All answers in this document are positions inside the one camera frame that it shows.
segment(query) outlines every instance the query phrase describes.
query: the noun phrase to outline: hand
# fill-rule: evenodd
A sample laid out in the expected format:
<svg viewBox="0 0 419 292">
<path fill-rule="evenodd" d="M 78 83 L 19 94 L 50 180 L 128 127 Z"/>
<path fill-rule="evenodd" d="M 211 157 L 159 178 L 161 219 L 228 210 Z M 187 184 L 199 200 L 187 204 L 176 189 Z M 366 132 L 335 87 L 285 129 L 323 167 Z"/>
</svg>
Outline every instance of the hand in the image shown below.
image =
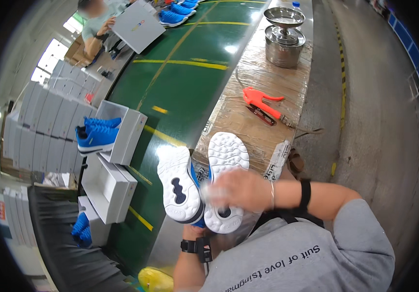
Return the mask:
<svg viewBox="0 0 419 292">
<path fill-rule="evenodd" d="M 109 18 L 108 20 L 106 20 L 105 23 L 102 24 L 101 28 L 99 29 L 99 31 L 97 32 L 98 36 L 102 36 L 103 34 L 105 34 L 108 30 L 111 30 L 111 28 L 109 27 L 110 25 L 114 25 L 116 23 L 116 17 L 112 16 L 111 18 Z"/>
<path fill-rule="evenodd" d="M 241 207 L 251 212 L 268 210 L 272 207 L 271 183 L 261 175 L 242 168 L 223 173 L 211 186 L 227 191 L 224 197 L 212 198 L 216 207 Z"/>
<path fill-rule="evenodd" d="M 183 225 L 182 239 L 195 241 L 198 237 L 203 237 L 206 229 L 189 224 Z"/>
</svg>

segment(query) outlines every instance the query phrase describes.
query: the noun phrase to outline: yellow plastic bag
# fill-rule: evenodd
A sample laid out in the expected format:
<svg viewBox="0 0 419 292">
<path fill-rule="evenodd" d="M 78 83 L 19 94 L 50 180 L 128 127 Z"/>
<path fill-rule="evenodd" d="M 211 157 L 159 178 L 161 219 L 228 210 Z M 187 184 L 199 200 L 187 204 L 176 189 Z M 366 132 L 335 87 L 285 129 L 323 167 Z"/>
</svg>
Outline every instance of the yellow plastic bag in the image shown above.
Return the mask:
<svg viewBox="0 0 419 292">
<path fill-rule="evenodd" d="M 153 268 L 143 268 L 138 273 L 138 281 L 146 292 L 172 292 L 174 280 L 166 273 Z"/>
</svg>

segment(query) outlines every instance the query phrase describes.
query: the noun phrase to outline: window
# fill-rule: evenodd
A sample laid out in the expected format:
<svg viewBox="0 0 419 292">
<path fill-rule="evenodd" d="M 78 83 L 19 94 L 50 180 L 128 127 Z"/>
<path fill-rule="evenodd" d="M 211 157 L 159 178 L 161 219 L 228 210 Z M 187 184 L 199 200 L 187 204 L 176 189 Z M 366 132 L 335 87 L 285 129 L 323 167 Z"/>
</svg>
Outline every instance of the window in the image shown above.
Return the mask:
<svg viewBox="0 0 419 292">
<path fill-rule="evenodd" d="M 64 23 L 63 26 L 71 33 L 76 33 L 79 35 L 83 30 L 84 24 L 85 20 L 78 14 L 77 11 Z"/>
<path fill-rule="evenodd" d="M 68 48 L 61 44 L 58 40 L 52 39 L 51 43 L 47 46 L 44 54 L 37 63 L 36 68 L 31 76 L 31 80 L 44 83 L 45 78 L 49 78 L 54 70 L 55 64 L 59 60 L 63 60 Z"/>
</svg>

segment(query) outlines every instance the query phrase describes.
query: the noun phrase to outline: gray t-shirt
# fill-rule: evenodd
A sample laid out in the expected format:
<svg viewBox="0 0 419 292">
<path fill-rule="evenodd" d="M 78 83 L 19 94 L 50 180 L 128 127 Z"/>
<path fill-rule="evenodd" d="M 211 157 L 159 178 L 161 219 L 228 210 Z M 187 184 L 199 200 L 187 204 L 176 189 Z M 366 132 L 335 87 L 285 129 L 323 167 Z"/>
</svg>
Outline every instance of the gray t-shirt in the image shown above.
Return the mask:
<svg viewBox="0 0 419 292">
<path fill-rule="evenodd" d="M 83 31 L 81 32 L 81 36 L 84 41 L 88 38 L 94 37 L 96 33 L 101 29 L 101 26 L 112 16 L 119 16 L 125 8 L 127 4 L 130 2 L 128 0 L 119 0 L 118 2 L 113 2 L 107 5 L 108 10 L 102 14 L 101 16 L 90 18 L 86 21 L 85 25 L 83 26 Z M 108 30 L 106 32 L 109 37 L 104 42 L 104 47 L 106 47 L 106 51 L 112 49 L 115 43 L 117 43 L 120 38 L 112 32 L 112 30 Z"/>
<path fill-rule="evenodd" d="M 210 265 L 201 292 L 386 291 L 394 252 L 362 199 L 348 202 L 334 235 L 305 219 L 280 218 L 260 226 Z"/>
</svg>

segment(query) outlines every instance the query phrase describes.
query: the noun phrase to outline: worker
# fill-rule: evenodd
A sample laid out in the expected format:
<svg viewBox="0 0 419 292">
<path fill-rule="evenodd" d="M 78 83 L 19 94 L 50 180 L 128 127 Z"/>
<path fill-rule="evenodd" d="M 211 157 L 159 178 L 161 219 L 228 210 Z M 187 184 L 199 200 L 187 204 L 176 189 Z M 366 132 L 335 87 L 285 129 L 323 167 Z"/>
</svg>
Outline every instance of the worker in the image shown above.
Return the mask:
<svg viewBox="0 0 419 292">
<path fill-rule="evenodd" d="M 179 254 L 174 291 L 386 291 L 394 272 L 391 244 L 362 197 L 337 184 L 297 181 L 290 172 L 271 184 L 259 174 L 236 169 L 212 187 L 227 195 L 217 207 L 264 210 L 252 234 L 221 252 L 205 268 L 195 253 Z M 333 222 L 330 233 L 288 210 Z M 183 242 L 205 229 L 184 225 Z"/>
<path fill-rule="evenodd" d="M 78 11 L 88 20 L 81 36 L 85 43 L 86 53 L 94 58 L 104 45 L 106 51 L 114 59 L 125 43 L 111 31 L 116 22 L 116 16 L 136 0 L 119 0 L 105 4 L 103 0 L 79 0 Z"/>
</svg>

